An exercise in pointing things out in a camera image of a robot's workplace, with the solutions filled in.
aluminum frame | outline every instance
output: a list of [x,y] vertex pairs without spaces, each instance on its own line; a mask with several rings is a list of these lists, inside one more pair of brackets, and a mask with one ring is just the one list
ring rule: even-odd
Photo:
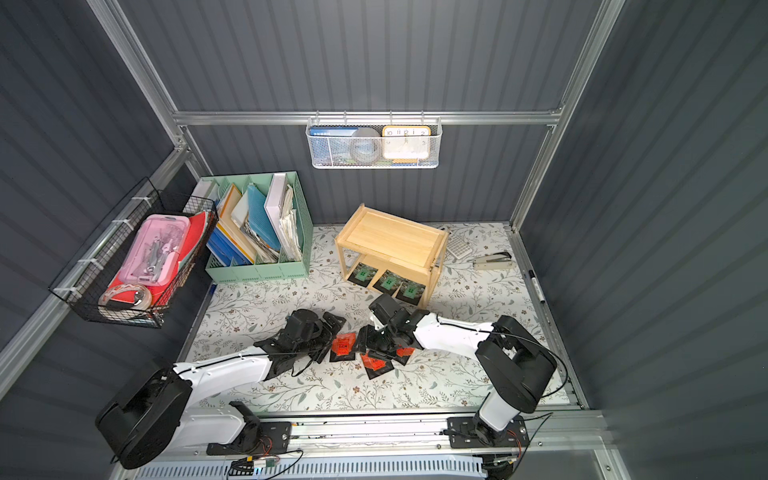
[[558,111],[179,111],[179,125],[306,125],[309,118],[324,124],[387,125],[556,125]]
[[[168,182],[173,179],[190,156],[191,152],[187,149],[186,144],[174,148],[150,177],[152,184],[158,189],[168,185]],[[115,219],[126,218],[143,201],[139,197],[146,197],[151,190],[152,186],[150,184],[145,184],[139,188],[134,195],[134,199],[128,201]],[[107,244],[120,225],[116,221],[110,222],[99,238],[85,251],[83,258],[93,258]],[[83,273],[86,266],[85,262],[76,263],[57,287],[72,285]],[[3,348],[2,352],[0,352],[0,399],[10,390],[16,379],[24,372],[27,365],[37,355],[69,312],[70,309],[67,303],[62,302],[55,295],[49,294],[32,316],[29,317],[24,326]]]
[[[537,411],[535,416],[549,412]],[[614,437],[600,410],[551,410],[554,415],[541,427],[529,449],[532,452],[563,450],[615,449]],[[302,449],[306,457],[372,456],[372,455],[440,455],[455,453],[480,455],[508,453],[506,447],[452,449],[449,437],[441,432],[447,419],[455,412],[410,414],[346,414],[314,415],[283,413],[266,417],[265,421],[291,422],[291,449]],[[536,430],[541,419],[526,421],[529,430]],[[205,445],[196,445],[165,452],[158,461],[184,460],[201,455]]]
[[531,298],[534,299],[533,308],[536,310],[536,316],[540,319],[539,324],[541,325],[541,329],[544,330],[544,336],[551,344],[550,347],[552,350],[554,350],[554,352],[557,353],[565,361],[564,367],[568,369],[568,374],[570,376],[569,383],[573,387],[574,395],[576,396],[576,401],[579,405],[579,408],[589,409],[587,396],[584,394],[584,390],[581,388],[578,376],[576,375],[573,364],[571,363],[571,358],[568,356],[568,351],[565,349],[565,344],[563,343],[563,339],[560,336],[558,325],[554,321],[554,317],[552,316],[552,312],[549,309],[549,305],[548,303],[542,304],[535,301],[536,294],[533,283],[531,281],[531,277],[528,275],[528,271],[533,270],[535,273],[536,270],[531,263],[530,257],[528,257],[528,251],[525,249],[525,244],[520,237],[520,233],[510,231],[508,236],[509,243],[512,247],[512,254],[515,256],[515,261],[518,263],[518,267],[520,268],[523,280],[525,281],[525,286],[528,288],[528,293],[531,295]]
[[[118,0],[87,0],[87,2],[170,140],[179,147],[186,147],[187,144],[193,144],[196,147],[190,134],[183,131],[173,119],[173,113],[178,110],[174,99],[165,88],[147,51],[144,50],[144,46],[131,27],[120,2]],[[212,175],[213,172],[199,149],[194,150],[194,153],[194,157],[187,159],[187,168],[195,180]]]
[[[541,149],[538,153],[534,167],[531,169],[529,178],[526,181],[524,190],[518,200],[518,204],[515,208],[515,212],[511,218],[511,225],[514,232],[512,237],[512,249],[515,253],[515,257],[518,261],[518,265],[522,264],[521,268],[532,268],[530,266],[530,260],[525,253],[525,246],[522,244],[519,238],[518,229],[522,225],[525,216],[530,209],[533,199],[535,198],[538,188],[541,185],[541,181],[546,174],[546,171],[554,157],[559,144],[563,138],[568,124],[572,118],[575,108],[584,93],[584,89],[589,81],[594,66],[600,56],[600,53],[605,46],[605,42],[614,27],[619,13],[624,5],[625,0],[603,0],[601,7],[598,10],[598,14],[594,20],[587,41],[582,48],[579,59],[577,60],[576,67],[571,74],[568,86],[564,93],[562,106],[557,111],[544,111],[544,112],[398,112],[398,116],[403,115],[413,118],[414,121],[420,121],[427,116],[439,116],[442,119],[443,124],[545,124],[551,125],[553,128],[545,137],[545,141],[542,142]],[[160,120],[164,130],[167,132],[169,138],[178,147],[174,150],[169,158],[161,165],[161,168],[155,172],[152,176],[152,180],[158,187],[163,187],[173,174],[176,173],[182,162],[186,163],[190,171],[196,178],[199,178],[205,174],[212,174],[210,167],[200,151],[197,143],[194,141],[192,134],[186,129],[187,125],[195,124],[305,124],[308,117],[321,115],[319,112],[182,112],[178,111],[173,99],[169,95],[165,88],[159,74],[152,65],[147,52],[144,50],[141,42],[136,36],[130,22],[126,18],[125,14],[120,7],[119,0],[88,0],[88,4],[95,13],[98,21],[101,23],[104,30],[107,32],[115,48],[118,50],[124,63],[127,65],[134,80],[138,83],[142,93],[147,98],[153,111]],[[391,118],[394,112],[324,112],[322,115],[330,116],[332,119],[344,121],[361,121],[365,118],[363,123],[373,123],[373,118],[376,117],[379,121],[386,121],[386,118]],[[194,155],[189,155],[189,149],[192,150]],[[531,290],[530,279],[526,279],[526,286]],[[546,329],[549,330],[548,338],[553,341],[554,347],[565,353],[562,341],[554,320],[551,318],[548,308],[541,308],[541,312],[538,312],[541,318],[545,318]],[[24,368],[28,365],[31,359],[35,356],[40,347],[45,343],[47,338],[53,333],[55,328],[68,313],[68,307],[56,299],[54,296],[49,296],[48,299],[38,308],[38,311],[28,320],[28,322],[22,327],[22,330],[17,334],[14,339],[3,349],[0,353],[0,398],[8,391],[13,382],[18,378]],[[573,373],[573,368],[570,365],[570,360],[567,356],[564,356],[567,361],[567,368]],[[582,408],[588,408],[586,398],[584,397],[581,387],[579,386],[578,379],[572,380],[572,385],[576,396],[582,401]],[[613,462],[612,465],[616,465],[617,473],[620,474],[620,478],[628,478],[626,470],[623,469],[623,463],[621,467],[617,462],[621,462],[619,454],[612,450],[614,447],[613,438],[610,432],[607,430],[607,426],[602,419],[602,414],[595,410],[568,410],[558,409],[554,410],[557,413],[552,419],[548,421],[546,426],[538,433],[535,444],[531,446],[531,450],[560,450],[560,449],[593,449],[598,456],[598,460],[602,462]],[[447,416],[456,415],[458,412],[442,413],[442,414],[426,414],[426,413],[414,413],[413,415],[443,415]],[[401,422],[403,420],[403,413],[399,412],[397,415],[374,415],[375,421],[380,425],[385,425],[387,422],[394,424],[395,422]],[[309,417],[296,417],[297,421],[301,421],[303,424],[307,423]],[[329,417],[326,415],[318,415],[314,412],[311,418],[328,422]],[[341,417],[344,421],[349,421],[349,415]],[[330,435],[336,435],[333,433],[333,429],[344,430],[344,425],[331,425],[329,427]],[[310,439],[309,433],[306,435],[306,447],[309,449],[309,441],[316,441],[318,439]],[[392,438],[385,438],[387,442],[380,442],[381,447],[371,448],[370,446],[359,447],[360,455],[372,455],[374,452],[391,452],[392,451]],[[430,448],[431,451],[445,453],[445,450],[437,448],[438,444],[434,444]],[[327,455],[327,446],[325,448],[318,448],[312,455]],[[334,449],[334,455],[339,452],[338,449]],[[607,452],[605,455],[598,454],[598,452]],[[119,475],[122,478],[121,468],[119,466],[112,472],[112,476]]]
[[616,21],[624,7],[626,0],[603,0],[598,9],[598,14],[594,19],[592,28],[587,36],[587,41],[581,49],[579,58],[568,86],[565,88],[563,100],[561,102],[560,121],[552,129],[551,135],[545,137],[542,142],[541,150],[534,162],[531,173],[525,182],[523,191],[520,194],[515,211],[512,213],[510,223],[514,231],[518,231],[523,224],[528,211],[531,209],[533,200],[536,197],[541,182],[544,180],[549,165],[552,163],[554,155],[560,147],[568,125],[571,123],[576,107],[581,100],[581,96],[587,87],[592,71],[598,63],[600,53],[602,53],[605,43],[616,25]]

pink pencil case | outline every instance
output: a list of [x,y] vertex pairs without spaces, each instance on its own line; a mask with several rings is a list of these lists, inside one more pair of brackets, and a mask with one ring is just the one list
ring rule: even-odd
[[181,215],[147,217],[136,233],[118,279],[122,283],[167,285],[172,280],[179,250],[189,229],[189,219]]

red card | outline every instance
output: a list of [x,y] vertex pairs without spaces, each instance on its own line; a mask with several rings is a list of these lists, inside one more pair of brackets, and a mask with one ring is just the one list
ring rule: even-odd
[[397,356],[411,356],[415,351],[414,348],[397,349]]
[[334,352],[338,356],[349,355],[352,351],[352,346],[355,344],[356,333],[344,333],[337,335],[331,343],[331,352]]
[[376,370],[380,370],[386,366],[386,362],[384,360],[379,359],[372,359],[371,357],[367,355],[361,355],[360,358],[362,359],[362,364],[367,368],[371,369],[374,372]]

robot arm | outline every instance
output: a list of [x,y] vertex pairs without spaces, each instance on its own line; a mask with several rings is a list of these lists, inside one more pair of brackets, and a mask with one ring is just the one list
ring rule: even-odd
[[[494,389],[475,416],[475,433],[490,443],[518,413],[533,413],[557,363],[517,320],[500,316],[493,323],[444,319],[426,310],[409,313],[391,296],[370,307],[375,331],[366,335],[371,356],[392,359],[401,347],[441,349],[477,359]],[[512,358],[504,349],[515,349]]]
[[231,355],[144,366],[104,407],[96,427],[125,468],[138,468],[165,449],[220,444],[250,451],[263,433],[242,403],[200,409],[202,399],[246,383],[272,379],[301,356],[322,362],[345,319],[295,310],[275,336]]
[[[493,323],[460,322],[426,310],[410,313],[389,295],[381,295],[369,308],[375,327],[363,327],[359,335],[371,356],[393,359],[398,348],[415,347],[443,349],[480,362],[494,387],[474,421],[477,438],[487,445],[503,435],[518,413],[535,410],[557,366],[552,354],[510,316]],[[275,336],[238,353],[173,365],[153,362],[107,404],[96,426],[125,468],[187,445],[207,443],[211,455],[255,454],[264,431],[245,405],[195,405],[224,390],[287,372],[301,356],[322,362],[344,322],[331,313],[320,319],[309,310],[295,310]],[[504,349],[513,348],[515,356],[509,358]],[[271,451],[285,452],[287,442],[281,447]]]

clock face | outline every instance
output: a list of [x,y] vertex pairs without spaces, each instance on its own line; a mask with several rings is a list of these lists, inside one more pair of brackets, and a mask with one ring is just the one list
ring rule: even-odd
[[413,160],[425,160],[429,157],[429,127],[408,127],[389,125],[382,129],[383,156],[395,163]]

